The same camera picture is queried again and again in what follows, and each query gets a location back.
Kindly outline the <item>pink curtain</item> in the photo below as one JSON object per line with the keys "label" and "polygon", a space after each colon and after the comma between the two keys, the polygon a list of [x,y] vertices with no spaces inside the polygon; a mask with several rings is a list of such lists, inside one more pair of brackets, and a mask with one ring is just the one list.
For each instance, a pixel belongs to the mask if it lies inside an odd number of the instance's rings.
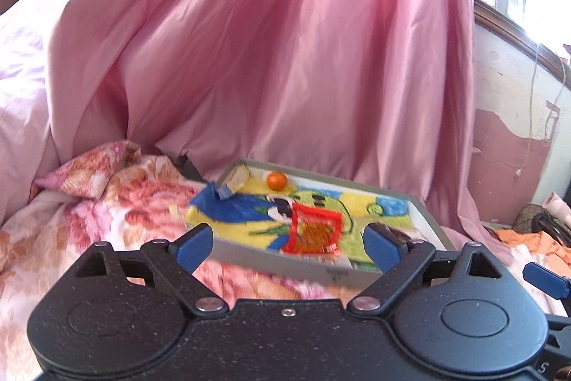
{"label": "pink curtain", "polygon": [[107,141],[411,194],[504,263],[469,193],[473,0],[69,0],[46,72],[56,153]]}

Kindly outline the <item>red tofu snack packet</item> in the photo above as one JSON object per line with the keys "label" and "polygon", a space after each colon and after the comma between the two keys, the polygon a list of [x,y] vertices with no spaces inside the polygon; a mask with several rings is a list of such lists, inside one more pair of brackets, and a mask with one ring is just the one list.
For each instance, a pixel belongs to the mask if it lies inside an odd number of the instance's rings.
{"label": "red tofu snack packet", "polygon": [[292,224],[282,252],[294,255],[337,254],[343,217],[318,207],[294,203]]}

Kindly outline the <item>pink duvet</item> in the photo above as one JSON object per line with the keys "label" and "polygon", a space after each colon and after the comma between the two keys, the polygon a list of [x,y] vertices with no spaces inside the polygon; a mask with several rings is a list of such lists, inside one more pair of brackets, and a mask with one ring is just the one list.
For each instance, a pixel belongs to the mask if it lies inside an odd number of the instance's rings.
{"label": "pink duvet", "polygon": [[1,15],[1,221],[59,165],[46,94],[47,46],[63,0],[19,0]]}

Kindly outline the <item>window frame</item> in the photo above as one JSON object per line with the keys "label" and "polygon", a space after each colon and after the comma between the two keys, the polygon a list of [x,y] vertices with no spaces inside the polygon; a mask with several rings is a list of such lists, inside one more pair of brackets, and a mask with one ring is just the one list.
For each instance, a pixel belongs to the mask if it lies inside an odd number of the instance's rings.
{"label": "window frame", "polygon": [[473,0],[473,3],[474,19],[477,25],[514,46],[527,57],[537,58],[538,63],[546,71],[563,82],[567,89],[570,88],[570,67],[561,62],[555,52],[545,45],[537,45],[523,28],[489,4],[481,0]]}

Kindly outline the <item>orange cloth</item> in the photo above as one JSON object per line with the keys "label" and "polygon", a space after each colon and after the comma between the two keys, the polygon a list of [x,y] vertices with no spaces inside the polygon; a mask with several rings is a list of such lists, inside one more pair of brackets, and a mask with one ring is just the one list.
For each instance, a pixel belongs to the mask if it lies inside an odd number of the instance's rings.
{"label": "orange cloth", "polygon": [[508,247],[524,245],[531,253],[557,257],[561,263],[570,265],[570,247],[563,246],[546,232],[521,234],[512,229],[499,229],[495,234]]}

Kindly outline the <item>orange mandarin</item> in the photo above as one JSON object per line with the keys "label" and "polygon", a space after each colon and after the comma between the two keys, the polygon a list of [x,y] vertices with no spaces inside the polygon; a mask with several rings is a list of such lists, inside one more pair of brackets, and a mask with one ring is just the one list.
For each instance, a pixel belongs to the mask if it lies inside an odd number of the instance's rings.
{"label": "orange mandarin", "polygon": [[280,171],[272,171],[266,176],[266,186],[270,190],[282,191],[287,187],[287,175]]}

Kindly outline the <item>floral bed sheet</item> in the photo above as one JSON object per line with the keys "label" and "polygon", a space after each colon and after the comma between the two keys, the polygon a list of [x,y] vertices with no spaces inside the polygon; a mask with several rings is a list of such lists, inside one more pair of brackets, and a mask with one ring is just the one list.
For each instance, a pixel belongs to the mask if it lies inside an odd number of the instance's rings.
{"label": "floral bed sheet", "polygon": [[38,176],[27,204],[1,228],[1,377],[32,380],[41,371],[26,336],[35,305],[92,243],[116,250],[174,240],[204,184],[166,156],[130,141],[102,144]]}

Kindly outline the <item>pink hair dryer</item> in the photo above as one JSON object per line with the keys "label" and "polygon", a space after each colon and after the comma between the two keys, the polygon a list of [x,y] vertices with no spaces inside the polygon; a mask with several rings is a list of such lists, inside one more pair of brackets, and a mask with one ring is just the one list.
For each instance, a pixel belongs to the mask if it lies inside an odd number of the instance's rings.
{"label": "pink hair dryer", "polygon": [[553,217],[564,221],[571,214],[569,205],[554,191],[543,200],[541,206]]}

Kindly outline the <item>grey cardboard box tray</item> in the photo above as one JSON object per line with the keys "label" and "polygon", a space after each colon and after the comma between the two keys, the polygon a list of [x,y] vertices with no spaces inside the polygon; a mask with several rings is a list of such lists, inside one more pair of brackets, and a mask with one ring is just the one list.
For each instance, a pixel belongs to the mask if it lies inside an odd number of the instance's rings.
{"label": "grey cardboard box tray", "polygon": [[[342,230],[332,250],[295,246],[297,206],[331,211]],[[441,227],[413,196],[297,168],[239,159],[193,200],[188,222],[214,231],[212,258],[262,273],[324,284],[365,287],[380,270],[364,250],[368,224],[451,250]]]}

